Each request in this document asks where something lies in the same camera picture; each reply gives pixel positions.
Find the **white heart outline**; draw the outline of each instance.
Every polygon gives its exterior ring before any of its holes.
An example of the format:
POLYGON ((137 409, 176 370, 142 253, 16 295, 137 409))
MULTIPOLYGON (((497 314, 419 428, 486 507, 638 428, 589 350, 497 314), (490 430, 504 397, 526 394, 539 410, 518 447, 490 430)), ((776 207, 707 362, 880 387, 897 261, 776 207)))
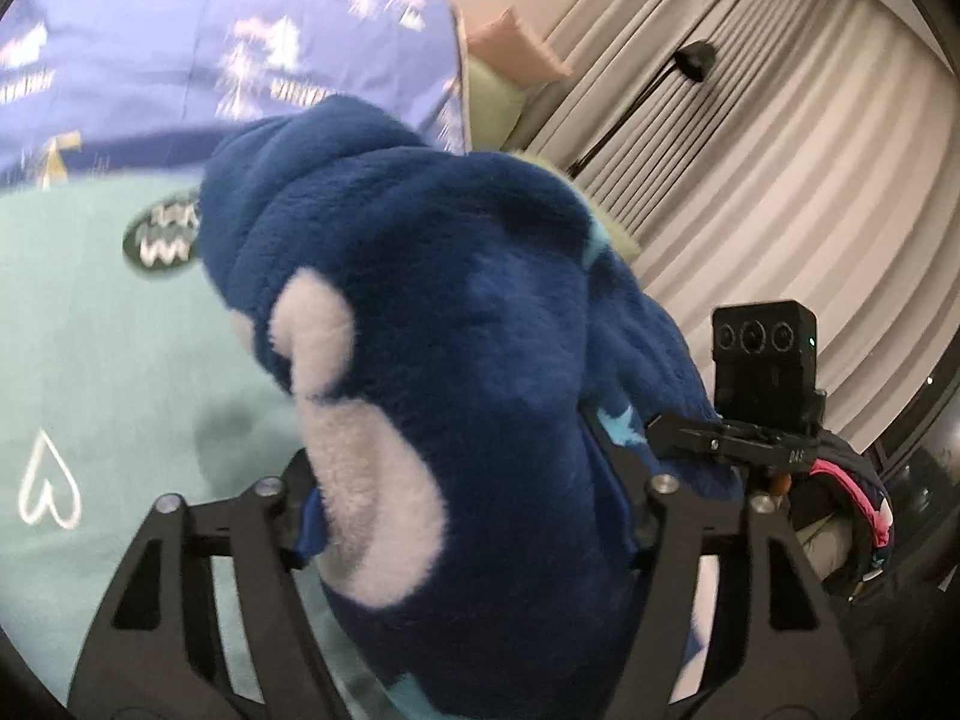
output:
POLYGON ((34 448, 30 453, 30 461, 27 463, 27 470, 24 472, 23 481, 20 483, 16 503, 20 512, 20 519, 28 525, 35 525, 37 522, 40 522, 45 512, 50 512, 51 517, 54 518, 54 522, 61 526, 64 531, 72 531, 80 524, 82 508, 80 507, 80 488, 77 485, 77 480, 73 478, 73 474, 66 466, 64 458, 61 458, 59 452, 56 451, 54 442, 50 440, 50 437, 43 428, 40 428, 40 432, 37 433, 37 438, 34 440, 34 448), (40 499, 37 501, 37 505, 33 507, 31 511, 27 511, 30 493, 37 480, 37 471, 40 470, 40 462, 43 460, 43 447, 45 446, 50 450, 50 454, 54 456, 56 464, 61 468, 67 483, 70 485, 70 493, 73 495, 73 512, 68 519, 61 517, 61 514, 56 510, 54 488, 53 485, 50 484, 49 479, 43 480, 43 487, 40 490, 40 499))

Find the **curtain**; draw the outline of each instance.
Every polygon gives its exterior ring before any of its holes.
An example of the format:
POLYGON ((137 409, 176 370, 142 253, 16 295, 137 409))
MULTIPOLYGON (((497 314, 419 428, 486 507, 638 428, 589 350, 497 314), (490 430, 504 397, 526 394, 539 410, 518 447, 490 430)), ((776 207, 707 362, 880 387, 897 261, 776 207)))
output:
POLYGON ((508 146, 568 167, 700 38, 710 78, 669 76, 578 184, 709 391, 714 306, 812 309, 827 426, 862 451, 960 325, 956 78, 877 0, 579 0, 548 39, 576 74, 508 146))

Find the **camera lens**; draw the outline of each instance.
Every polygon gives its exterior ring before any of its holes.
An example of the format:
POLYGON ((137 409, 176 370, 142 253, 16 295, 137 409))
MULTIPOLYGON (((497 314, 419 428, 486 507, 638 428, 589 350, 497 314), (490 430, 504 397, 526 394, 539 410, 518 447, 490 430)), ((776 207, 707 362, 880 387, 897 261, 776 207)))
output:
POLYGON ((719 346, 723 351, 733 348, 733 345, 736 343, 736 334, 733 333, 733 327, 730 327, 728 324, 722 325, 719 330, 717 330, 717 346, 719 346))
POLYGON ((793 348, 793 328, 786 322, 779 322, 771 334, 771 342, 779 352, 788 352, 793 348))
POLYGON ((760 354, 767 343, 767 331, 763 325, 752 319, 740 327, 740 345, 747 354, 760 354))

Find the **dark green oval patch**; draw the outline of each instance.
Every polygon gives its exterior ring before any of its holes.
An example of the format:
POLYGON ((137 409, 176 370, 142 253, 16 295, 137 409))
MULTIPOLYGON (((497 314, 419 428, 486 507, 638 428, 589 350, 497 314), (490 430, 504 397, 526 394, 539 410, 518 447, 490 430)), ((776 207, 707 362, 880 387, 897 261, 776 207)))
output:
POLYGON ((123 234, 123 255, 144 274, 169 274, 200 259, 200 190, 179 191, 138 215, 123 234))

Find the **mint green fabric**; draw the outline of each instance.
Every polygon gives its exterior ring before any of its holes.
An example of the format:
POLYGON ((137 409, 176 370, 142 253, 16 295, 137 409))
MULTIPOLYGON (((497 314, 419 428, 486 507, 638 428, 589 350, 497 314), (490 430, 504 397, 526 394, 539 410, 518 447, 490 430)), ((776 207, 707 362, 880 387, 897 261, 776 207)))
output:
POLYGON ((523 112, 523 92, 475 56, 467 57, 470 141, 474 151, 500 151, 523 112))
MULTIPOLYGON (((145 275, 123 258, 128 223, 191 183, 123 176, 0 196, 0 625, 62 700, 155 498, 232 496, 301 446, 291 403, 234 338, 203 268, 145 275)), ((235 687, 256 697, 229 562, 215 573, 235 687)), ((299 586, 331 666, 366 696, 354 715, 389 715, 316 573, 299 586)))

